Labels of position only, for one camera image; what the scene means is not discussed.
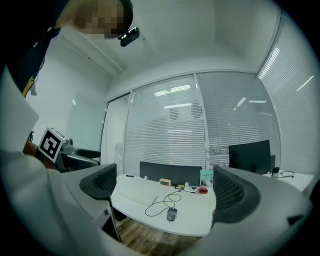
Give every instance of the monitor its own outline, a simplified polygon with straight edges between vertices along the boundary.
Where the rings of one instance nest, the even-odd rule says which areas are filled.
[[[270,158],[269,140],[229,146],[231,168],[267,174],[270,171]]]

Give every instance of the window blinds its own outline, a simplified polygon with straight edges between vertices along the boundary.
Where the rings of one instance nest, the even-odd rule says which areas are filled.
[[[229,165],[229,145],[270,140],[275,164],[280,164],[280,137],[269,97],[253,74],[197,74],[209,137],[209,168]]]
[[[258,77],[279,122],[281,169],[319,174],[320,67],[308,41],[287,15]]]
[[[193,75],[133,91],[125,131],[124,172],[138,176],[141,161],[205,169],[204,122]]]

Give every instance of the small clock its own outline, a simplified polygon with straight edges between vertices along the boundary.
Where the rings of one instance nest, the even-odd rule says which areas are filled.
[[[171,187],[171,179],[161,178],[159,182],[162,186]]]

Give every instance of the white keyboard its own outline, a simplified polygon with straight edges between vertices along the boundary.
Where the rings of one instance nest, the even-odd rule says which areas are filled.
[[[150,188],[144,184],[144,181],[137,182],[137,180],[133,180],[132,182],[126,182],[125,187],[119,189],[117,192],[138,203],[151,206],[158,196],[149,191]]]

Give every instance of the ceiling light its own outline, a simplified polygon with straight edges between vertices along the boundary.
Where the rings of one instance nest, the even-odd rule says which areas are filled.
[[[296,91],[299,91],[302,87],[304,87],[312,78],[314,78],[314,75],[311,76],[298,90]]]
[[[184,90],[189,90],[190,89],[190,85],[187,84],[187,85],[182,85],[182,86],[177,86],[177,87],[173,87],[171,88],[170,91],[167,91],[167,90],[162,90],[162,91],[158,91],[158,92],[155,92],[154,95],[156,97],[159,97],[161,95],[166,95],[166,94],[170,94],[170,93],[174,93],[174,92],[179,92],[179,91],[184,91]]]
[[[164,106],[164,109],[172,109],[172,108],[180,108],[180,107],[187,107],[191,106],[191,103],[185,103],[185,104],[177,104],[177,105],[171,105],[171,106]]]
[[[238,102],[238,104],[237,104],[238,108],[239,108],[239,106],[240,106],[245,100],[246,100],[246,98],[243,97],[243,98]]]
[[[266,103],[266,100],[250,100],[249,103]]]
[[[265,115],[265,116],[272,117],[271,113],[266,113],[266,112],[259,112],[259,115]]]
[[[269,59],[266,62],[265,66],[263,67],[263,69],[261,70],[260,74],[258,75],[258,77],[260,79],[263,79],[265,77],[265,75],[267,74],[268,70],[271,68],[271,65],[274,63],[276,57],[278,56],[279,52],[280,52],[279,48],[274,48],[274,50],[271,53],[271,56],[269,57]]]

